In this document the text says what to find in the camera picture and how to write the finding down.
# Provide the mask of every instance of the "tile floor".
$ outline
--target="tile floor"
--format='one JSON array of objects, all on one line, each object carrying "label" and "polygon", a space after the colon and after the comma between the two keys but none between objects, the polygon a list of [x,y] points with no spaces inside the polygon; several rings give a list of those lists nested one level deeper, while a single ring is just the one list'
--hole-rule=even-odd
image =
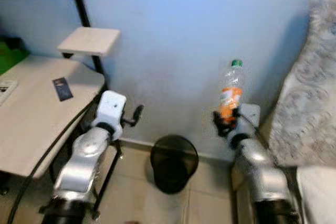
[{"label": "tile floor", "polygon": [[[153,179],[149,152],[123,147],[102,200],[101,217],[85,223],[216,224],[233,223],[228,164],[202,161],[186,188],[176,195],[159,191]],[[106,161],[102,174],[108,169]],[[5,224],[22,179],[13,177],[10,192],[0,196],[0,223]],[[37,213],[52,192],[48,174],[35,181],[23,198],[14,223],[41,223]]]}]

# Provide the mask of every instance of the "wooden desk surface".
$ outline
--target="wooden desk surface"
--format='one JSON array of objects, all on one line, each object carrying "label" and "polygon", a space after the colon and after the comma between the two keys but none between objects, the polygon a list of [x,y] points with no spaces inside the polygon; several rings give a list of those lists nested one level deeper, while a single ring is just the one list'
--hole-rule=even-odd
[{"label": "wooden desk surface", "polygon": [[[73,98],[60,102],[52,81],[65,77]],[[28,176],[59,133],[104,84],[103,75],[68,59],[29,56],[0,76],[18,86],[0,106],[0,170]],[[79,119],[59,140],[34,177],[40,177]]]}]

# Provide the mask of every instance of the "small shelf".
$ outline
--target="small shelf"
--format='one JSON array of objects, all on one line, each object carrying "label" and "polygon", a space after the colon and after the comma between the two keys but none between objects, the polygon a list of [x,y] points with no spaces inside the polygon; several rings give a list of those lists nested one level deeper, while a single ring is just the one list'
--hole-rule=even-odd
[{"label": "small shelf", "polygon": [[57,49],[67,54],[104,57],[112,51],[120,34],[121,32],[116,29],[79,27]]}]

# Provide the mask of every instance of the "dark card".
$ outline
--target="dark card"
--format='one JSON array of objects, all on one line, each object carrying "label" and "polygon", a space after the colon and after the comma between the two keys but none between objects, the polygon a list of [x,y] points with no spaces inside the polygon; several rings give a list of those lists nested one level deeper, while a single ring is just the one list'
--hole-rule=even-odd
[{"label": "dark card", "polygon": [[53,83],[58,94],[58,98],[61,102],[73,97],[67,80],[64,77],[53,80]]}]

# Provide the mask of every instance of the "wall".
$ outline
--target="wall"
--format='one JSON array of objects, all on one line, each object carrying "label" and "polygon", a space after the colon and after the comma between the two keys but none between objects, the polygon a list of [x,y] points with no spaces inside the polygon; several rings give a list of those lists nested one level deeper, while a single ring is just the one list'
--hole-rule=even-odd
[{"label": "wall", "polygon": [[[122,31],[119,49],[103,61],[111,87],[129,98],[128,113],[146,106],[125,136],[154,142],[179,133],[221,158],[232,154],[215,136],[211,112],[223,70],[243,60],[244,101],[259,104],[265,116],[308,28],[308,0],[85,2],[93,26]],[[2,34],[21,36],[35,54],[60,57],[57,45],[79,25],[73,0],[1,0]]]}]

